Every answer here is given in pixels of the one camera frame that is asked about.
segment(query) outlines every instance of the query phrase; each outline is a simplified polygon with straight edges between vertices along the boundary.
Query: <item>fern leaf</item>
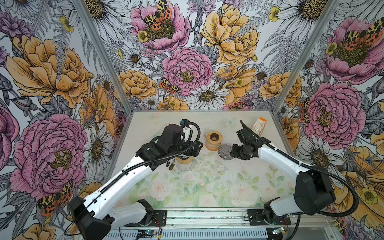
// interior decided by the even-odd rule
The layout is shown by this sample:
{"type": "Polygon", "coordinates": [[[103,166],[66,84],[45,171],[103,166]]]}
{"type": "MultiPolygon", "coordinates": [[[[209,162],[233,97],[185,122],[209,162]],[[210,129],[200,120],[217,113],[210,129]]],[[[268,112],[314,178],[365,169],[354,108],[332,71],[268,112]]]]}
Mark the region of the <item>fern leaf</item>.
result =
{"type": "Polygon", "coordinates": [[[89,57],[91,56],[91,51],[93,48],[93,44],[88,40],[87,41],[87,62],[89,64],[89,57]]]}
{"type": "Polygon", "coordinates": [[[274,54],[270,62],[273,74],[291,71],[297,62],[300,52],[304,48],[304,44],[299,43],[298,40],[291,41],[291,36],[280,39],[282,34],[273,35],[267,40],[266,46],[275,47],[268,52],[264,60],[274,54]]]}
{"type": "Polygon", "coordinates": [[[36,0],[36,3],[41,7],[39,14],[37,16],[26,17],[26,19],[31,21],[33,29],[39,36],[39,32],[41,32],[42,37],[45,37],[45,32],[48,31],[47,25],[51,28],[52,11],[47,0],[36,0]]]}
{"type": "Polygon", "coordinates": [[[94,64],[94,66],[95,66],[95,70],[96,70],[96,72],[97,72],[97,57],[98,57],[98,55],[97,55],[97,53],[96,53],[96,49],[93,48],[93,64],[94,64]]]}
{"type": "Polygon", "coordinates": [[[83,53],[85,55],[86,54],[85,47],[87,45],[87,39],[86,38],[85,39],[81,39],[81,45],[83,46],[83,53]]]}

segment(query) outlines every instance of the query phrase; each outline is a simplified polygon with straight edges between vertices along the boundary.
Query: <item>moth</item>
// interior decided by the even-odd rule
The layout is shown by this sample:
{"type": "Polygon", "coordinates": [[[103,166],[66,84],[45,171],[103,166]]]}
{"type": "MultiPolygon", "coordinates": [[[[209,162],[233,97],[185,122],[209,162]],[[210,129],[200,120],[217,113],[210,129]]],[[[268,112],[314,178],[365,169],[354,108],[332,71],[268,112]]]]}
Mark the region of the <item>moth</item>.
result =
{"type": "Polygon", "coordinates": [[[166,79],[165,77],[161,78],[159,86],[160,86],[160,88],[165,88],[165,90],[167,92],[172,93],[172,94],[177,93],[178,91],[180,91],[179,87],[171,85],[169,83],[168,79],[166,79]]]}
{"type": "Polygon", "coordinates": [[[157,4],[157,11],[155,15],[149,15],[143,18],[147,26],[152,27],[153,30],[160,30],[162,25],[169,20],[172,16],[172,10],[168,7],[166,0],[159,0],[157,4]]]}
{"type": "Polygon", "coordinates": [[[37,206],[43,211],[43,217],[49,217],[56,208],[69,203],[73,196],[73,182],[69,181],[63,189],[55,195],[45,196],[37,201],[37,206]]]}
{"type": "Polygon", "coordinates": [[[368,29],[363,31],[348,31],[345,33],[345,49],[352,51],[356,48],[362,48],[364,45],[372,46],[381,39],[384,29],[384,17],[374,22],[368,29]]]}

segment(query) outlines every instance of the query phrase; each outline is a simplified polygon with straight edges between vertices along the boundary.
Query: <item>green leaf print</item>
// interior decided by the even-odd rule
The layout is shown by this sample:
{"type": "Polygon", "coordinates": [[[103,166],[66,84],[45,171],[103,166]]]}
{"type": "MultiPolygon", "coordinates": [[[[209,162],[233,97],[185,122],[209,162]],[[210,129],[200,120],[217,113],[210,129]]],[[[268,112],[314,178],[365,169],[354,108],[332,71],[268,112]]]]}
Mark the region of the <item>green leaf print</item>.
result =
{"type": "Polygon", "coordinates": [[[272,167],[271,165],[269,165],[269,169],[272,171],[272,172],[277,172],[277,169],[272,167]]]}
{"type": "Polygon", "coordinates": [[[269,184],[270,184],[273,188],[275,188],[275,184],[273,183],[272,180],[269,180],[269,184]]]}
{"type": "Polygon", "coordinates": [[[244,177],[241,173],[237,174],[237,178],[239,178],[242,182],[244,182],[244,177]]]}
{"type": "Polygon", "coordinates": [[[164,201],[163,201],[163,207],[165,207],[165,206],[168,205],[168,203],[170,202],[171,198],[172,198],[171,195],[168,195],[168,196],[164,199],[164,201]]]}
{"type": "Polygon", "coordinates": [[[218,205],[219,205],[219,207],[227,207],[226,205],[225,205],[225,198],[220,198],[219,199],[219,201],[218,201],[218,205]]]}
{"type": "Polygon", "coordinates": [[[136,183],[136,186],[139,188],[141,184],[145,182],[145,178],[141,179],[138,183],[136,183]]]}
{"type": "Polygon", "coordinates": [[[193,187],[193,194],[195,195],[200,189],[200,184],[196,184],[194,187],[193,187]]]}
{"type": "Polygon", "coordinates": [[[155,180],[157,178],[157,176],[159,175],[159,173],[155,173],[155,175],[152,176],[152,181],[155,180]]]}
{"type": "Polygon", "coordinates": [[[277,194],[279,194],[279,195],[283,195],[284,192],[285,192],[285,189],[284,189],[284,188],[279,188],[279,189],[277,190],[277,194]]]}

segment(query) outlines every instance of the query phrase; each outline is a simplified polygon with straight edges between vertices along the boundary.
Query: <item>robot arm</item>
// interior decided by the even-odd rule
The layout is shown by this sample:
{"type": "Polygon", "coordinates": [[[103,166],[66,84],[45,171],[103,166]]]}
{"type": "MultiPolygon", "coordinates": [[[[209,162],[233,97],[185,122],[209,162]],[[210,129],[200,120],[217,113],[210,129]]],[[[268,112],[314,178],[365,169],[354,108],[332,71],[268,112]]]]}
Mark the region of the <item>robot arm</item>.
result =
{"type": "Polygon", "coordinates": [[[139,200],[133,205],[114,208],[124,194],[141,179],[145,178],[161,164],[169,159],[198,156],[203,144],[191,141],[192,130],[189,125],[195,125],[186,119],[181,126],[169,124],[161,136],[153,138],[141,146],[136,156],[111,178],[107,183],[84,199],[75,197],[69,203],[73,223],[76,224],[84,239],[98,240],[104,238],[112,226],[121,227],[129,223],[148,225],[152,219],[153,208],[145,200],[139,200]]]}
{"type": "MultiPolygon", "coordinates": [[[[264,137],[257,139],[247,126],[243,123],[242,125],[243,129],[237,131],[237,136],[243,145],[234,144],[231,155],[242,160],[260,157],[296,181],[295,193],[292,196],[273,199],[264,205],[266,221],[273,222],[277,216],[291,213],[313,215],[335,201],[329,176],[302,167],[302,161],[293,162],[279,153],[273,144],[269,144],[269,140],[264,137]]],[[[326,172],[324,168],[314,168],[326,172]]]]}

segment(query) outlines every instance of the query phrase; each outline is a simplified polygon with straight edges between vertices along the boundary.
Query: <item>black cable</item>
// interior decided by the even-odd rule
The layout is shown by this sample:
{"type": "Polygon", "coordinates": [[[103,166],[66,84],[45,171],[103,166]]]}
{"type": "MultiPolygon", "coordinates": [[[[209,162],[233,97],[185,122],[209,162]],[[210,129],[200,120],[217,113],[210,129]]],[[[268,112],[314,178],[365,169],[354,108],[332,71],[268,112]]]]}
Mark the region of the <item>black cable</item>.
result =
{"type": "Polygon", "coordinates": [[[296,234],[296,232],[297,232],[297,229],[299,228],[300,218],[301,218],[301,215],[298,215],[298,216],[297,216],[297,221],[296,221],[296,226],[295,226],[295,228],[293,229],[292,234],[291,234],[287,239],[285,239],[285,240],[291,240],[291,239],[295,236],[295,234],[296,234]]]}
{"type": "Polygon", "coordinates": [[[188,137],[188,141],[189,142],[191,139],[192,139],[192,134],[193,134],[193,131],[191,128],[189,128],[191,131],[189,132],[189,137],[188,137]]]}
{"type": "Polygon", "coordinates": [[[80,213],[79,215],[67,226],[67,228],[65,229],[64,231],[64,235],[66,236],[77,236],[77,235],[80,235],[81,233],[76,233],[76,234],[67,234],[67,230],[70,228],[70,226],[72,226],[75,221],[77,220],[77,218],[83,213],[83,211],[85,211],[98,197],[100,197],[101,194],[99,194],[95,199],[92,200],[92,202],[90,202],[88,204],[88,206],[86,206],[86,208],[84,208],[80,213]]]}
{"type": "MultiPolygon", "coordinates": [[[[245,127],[246,129],[248,129],[250,132],[252,132],[252,134],[257,137],[258,140],[262,141],[265,145],[267,145],[268,147],[272,148],[273,150],[275,149],[275,147],[273,147],[271,144],[269,144],[268,142],[264,141],[264,139],[262,139],[259,135],[257,135],[256,133],[254,133],[247,125],[245,125],[243,123],[242,120],[240,120],[240,123],[242,124],[243,127],[245,127]]],[[[299,161],[296,160],[295,158],[293,158],[292,156],[286,154],[285,152],[281,151],[280,149],[276,149],[276,152],[280,153],[281,155],[283,155],[284,157],[288,158],[289,160],[291,160],[292,162],[296,163],[296,164],[299,164],[299,161]]],[[[342,184],[344,184],[348,189],[349,191],[351,192],[352,194],[352,197],[353,197],[353,203],[352,203],[352,206],[346,210],[345,212],[340,212],[340,213],[332,213],[332,212],[324,212],[324,211],[318,211],[317,213],[318,214],[322,214],[322,215],[325,215],[325,216],[330,216],[330,217],[345,217],[345,216],[348,216],[348,215],[351,215],[354,211],[356,211],[356,209],[358,208],[359,206],[359,196],[358,194],[356,193],[355,189],[350,186],[348,184],[347,181],[345,181],[344,179],[342,179],[341,177],[335,175],[335,174],[332,174],[330,172],[327,172],[327,171],[322,171],[322,170],[319,170],[313,166],[310,166],[310,165],[307,165],[307,164],[304,164],[302,163],[301,164],[302,167],[305,167],[307,169],[311,169],[311,170],[314,170],[314,171],[317,171],[317,172],[320,172],[322,174],[325,174],[325,175],[328,175],[329,177],[332,177],[336,180],[338,180],[339,182],[341,182],[342,184]]]]}
{"type": "Polygon", "coordinates": [[[121,227],[119,227],[119,234],[120,234],[120,238],[121,238],[121,240],[124,240],[123,238],[122,238],[122,236],[121,236],[121,229],[120,229],[121,227]]]}
{"type": "Polygon", "coordinates": [[[248,217],[248,220],[245,219],[245,216],[246,216],[247,214],[248,214],[248,216],[249,216],[249,213],[247,212],[247,213],[244,215],[244,217],[243,217],[243,220],[244,220],[244,221],[249,221],[249,217],[248,217]]]}

